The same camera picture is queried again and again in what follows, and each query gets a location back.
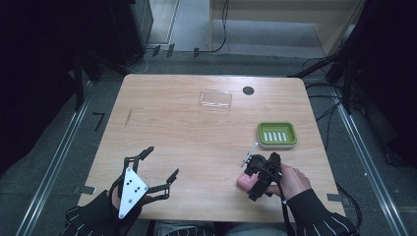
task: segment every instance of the black circle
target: black circle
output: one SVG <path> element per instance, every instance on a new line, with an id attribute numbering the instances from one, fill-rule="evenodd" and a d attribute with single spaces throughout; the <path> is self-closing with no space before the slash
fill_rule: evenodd
<path id="1" fill-rule="evenodd" d="M 247 95 L 252 95 L 254 94 L 255 90 L 252 87 L 244 87 L 243 88 L 243 93 L 247 94 Z"/>

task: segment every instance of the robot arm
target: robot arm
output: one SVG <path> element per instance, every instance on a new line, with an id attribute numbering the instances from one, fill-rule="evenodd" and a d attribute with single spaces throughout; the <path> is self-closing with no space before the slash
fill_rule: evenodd
<path id="1" fill-rule="evenodd" d="M 165 184 L 149 187 L 144 180 L 137 174 L 139 160 L 144 160 L 151 152 L 153 147 L 144 149 L 139 155 L 134 157 L 125 157 L 124 169 L 122 175 L 113 183 L 110 189 L 111 196 L 115 186 L 119 188 L 120 209 L 118 217 L 123 219 L 133 207 L 142 207 L 159 200 L 167 200 L 169 198 L 169 190 L 171 184 L 175 181 L 179 169 L 166 180 Z M 146 194 L 164 191 L 163 194 L 155 197 L 146 197 Z"/>

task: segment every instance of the person's leg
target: person's leg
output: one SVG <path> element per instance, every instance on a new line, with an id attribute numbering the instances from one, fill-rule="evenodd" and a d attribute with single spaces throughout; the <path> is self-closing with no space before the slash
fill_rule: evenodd
<path id="1" fill-rule="evenodd" d="M 178 230 L 189 230 L 190 232 L 201 235 L 215 234 L 214 224 L 207 221 L 191 221 L 191 220 L 157 220 L 153 230 L 153 236 L 179 235 Z"/>
<path id="2" fill-rule="evenodd" d="M 224 225 L 224 236 L 286 236 L 285 225 L 280 223 L 230 222 Z"/>

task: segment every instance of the clear plastic container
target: clear plastic container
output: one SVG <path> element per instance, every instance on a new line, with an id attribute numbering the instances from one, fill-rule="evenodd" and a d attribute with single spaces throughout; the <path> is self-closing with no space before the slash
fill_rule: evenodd
<path id="1" fill-rule="evenodd" d="M 202 90 L 200 105 L 210 109 L 230 109 L 232 105 L 232 93 L 226 90 L 205 88 Z"/>

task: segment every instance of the green tray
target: green tray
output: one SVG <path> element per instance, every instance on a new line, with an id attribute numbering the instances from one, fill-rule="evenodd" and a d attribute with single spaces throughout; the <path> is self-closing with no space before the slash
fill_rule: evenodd
<path id="1" fill-rule="evenodd" d="M 297 136 L 289 122 L 262 122 L 258 124 L 258 140 L 262 148 L 293 148 Z"/>

